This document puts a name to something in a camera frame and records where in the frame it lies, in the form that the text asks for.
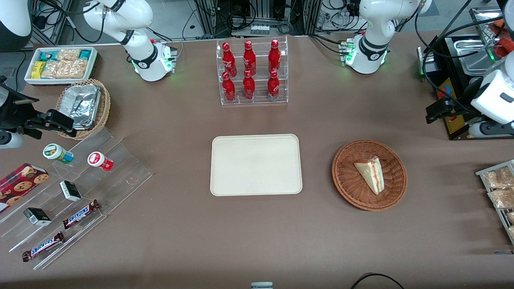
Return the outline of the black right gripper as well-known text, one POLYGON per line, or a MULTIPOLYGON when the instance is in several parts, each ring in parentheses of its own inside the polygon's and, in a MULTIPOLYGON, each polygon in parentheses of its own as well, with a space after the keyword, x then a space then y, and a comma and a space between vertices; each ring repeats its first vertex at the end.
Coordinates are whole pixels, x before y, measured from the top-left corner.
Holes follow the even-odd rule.
POLYGON ((43 130, 55 130, 69 137, 76 137, 74 120, 55 109, 41 113, 33 107, 40 99, 29 97, 5 85, 7 78, 0 77, 0 86, 7 90, 7 97, 1 104, 0 126, 2 130, 27 135, 40 140, 43 130))

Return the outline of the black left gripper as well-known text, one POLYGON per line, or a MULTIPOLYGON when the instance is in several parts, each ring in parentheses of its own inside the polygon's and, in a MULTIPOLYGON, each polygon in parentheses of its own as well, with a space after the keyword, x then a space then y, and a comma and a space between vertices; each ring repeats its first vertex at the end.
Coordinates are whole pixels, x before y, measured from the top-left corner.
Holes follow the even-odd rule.
POLYGON ((426 107, 426 124, 431 124, 440 119, 450 119, 453 121, 457 116, 463 115, 464 118, 474 119, 480 121, 485 120, 483 114, 471 105, 471 101, 479 95, 482 80, 474 80, 463 90, 458 90, 455 93, 457 100, 462 106, 457 105, 452 98, 441 98, 435 101, 430 106, 426 107))

